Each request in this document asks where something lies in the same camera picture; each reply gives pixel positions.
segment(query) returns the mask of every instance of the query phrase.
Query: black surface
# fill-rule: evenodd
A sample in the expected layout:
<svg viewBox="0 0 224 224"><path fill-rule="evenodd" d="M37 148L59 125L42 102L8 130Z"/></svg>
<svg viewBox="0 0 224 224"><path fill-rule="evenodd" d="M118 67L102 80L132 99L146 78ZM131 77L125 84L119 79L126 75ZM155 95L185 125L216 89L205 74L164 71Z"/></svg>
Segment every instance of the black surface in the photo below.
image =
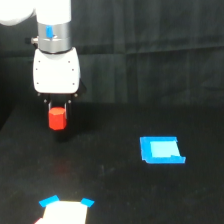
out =
<svg viewBox="0 0 224 224"><path fill-rule="evenodd" d="M0 132L0 223L34 223L55 194L95 200L87 224L223 222L223 110L75 104L58 142L42 109L24 100ZM146 164L141 136L177 136L186 164Z"/></svg>

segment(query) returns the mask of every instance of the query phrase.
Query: black background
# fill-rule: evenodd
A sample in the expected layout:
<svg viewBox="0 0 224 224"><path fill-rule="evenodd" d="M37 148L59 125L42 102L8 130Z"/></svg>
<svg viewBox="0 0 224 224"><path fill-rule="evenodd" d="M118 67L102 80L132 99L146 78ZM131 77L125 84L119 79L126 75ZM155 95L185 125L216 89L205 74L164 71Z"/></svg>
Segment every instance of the black background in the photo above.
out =
<svg viewBox="0 0 224 224"><path fill-rule="evenodd" d="M221 0L72 1L82 101L222 105L223 10ZM32 83L34 49L24 38L35 36L36 17L0 26L0 98L9 105Z"/></svg>

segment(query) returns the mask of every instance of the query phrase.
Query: red cube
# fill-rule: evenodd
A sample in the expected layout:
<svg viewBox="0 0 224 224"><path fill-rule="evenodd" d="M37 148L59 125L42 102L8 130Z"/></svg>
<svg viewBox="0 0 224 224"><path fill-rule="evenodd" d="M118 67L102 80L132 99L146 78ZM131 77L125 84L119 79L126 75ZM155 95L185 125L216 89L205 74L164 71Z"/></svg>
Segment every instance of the red cube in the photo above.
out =
<svg viewBox="0 0 224 224"><path fill-rule="evenodd" d="M49 127L55 131L64 130L67 125L66 111L62 107L54 107L48 113Z"/></svg>

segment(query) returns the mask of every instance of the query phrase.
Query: blue tape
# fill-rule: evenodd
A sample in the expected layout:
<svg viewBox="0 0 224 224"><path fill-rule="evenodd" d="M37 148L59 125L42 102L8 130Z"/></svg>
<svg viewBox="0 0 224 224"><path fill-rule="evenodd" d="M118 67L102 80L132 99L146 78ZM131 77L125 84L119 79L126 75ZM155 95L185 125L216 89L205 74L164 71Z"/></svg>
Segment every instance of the blue tape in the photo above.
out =
<svg viewBox="0 0 224 224"><path fill-rule="evenodd" d="M52 38L54 37L54 34L53 34L53 27L52 26L46 26L46 36L48 38Z"/></svg>
<svg viewBox="0 0 224 224"><path fill-rule="evenodd" d="M177 137L141 137L141 139L146 139L149 142L169 142L169 141L175 141L177 142Z"/></svg>
<svg viewBox="0 0 224 224"><path fill-rule="evenodd" d="M86 205L87 207L91 207L95 202L92 200L89 200L87 198L83 198L81 201L81 204Z"/></svg>
<svg viewBox="0 0 224 224"><path fill-rule="evenodd" d="M50 198L47 198L47 199L44 199L42 201L39 201L39 204L44 208L46 207L47 205L53 203L53 202L56 202L56 201L59 201L59 198L57 195L55 196L52 196Z"/></svg>
<svg viewBox="0 0 224 224"><path fill-rule="evenodd" d="M176 142L176 137L141 137L142 160L154 164L185 163L186 157L180 156Z"/></svg>

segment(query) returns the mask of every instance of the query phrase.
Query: blue outline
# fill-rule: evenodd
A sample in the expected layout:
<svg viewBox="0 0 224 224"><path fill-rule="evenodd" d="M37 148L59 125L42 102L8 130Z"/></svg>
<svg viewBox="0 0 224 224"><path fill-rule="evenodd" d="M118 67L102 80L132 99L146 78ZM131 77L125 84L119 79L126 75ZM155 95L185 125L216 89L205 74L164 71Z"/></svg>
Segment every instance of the blue outline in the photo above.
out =
<svg viewBox="0 0 224 224"><path fill-rule="evenodd" d="M170 156L170 157L153 157L151 142L162 142L162 141L175 141L177 142L176 137L141 137L141 154L142 160L145 160L147 163L153 164L179 164L185 163L186 157L182 156Z"/></svg>

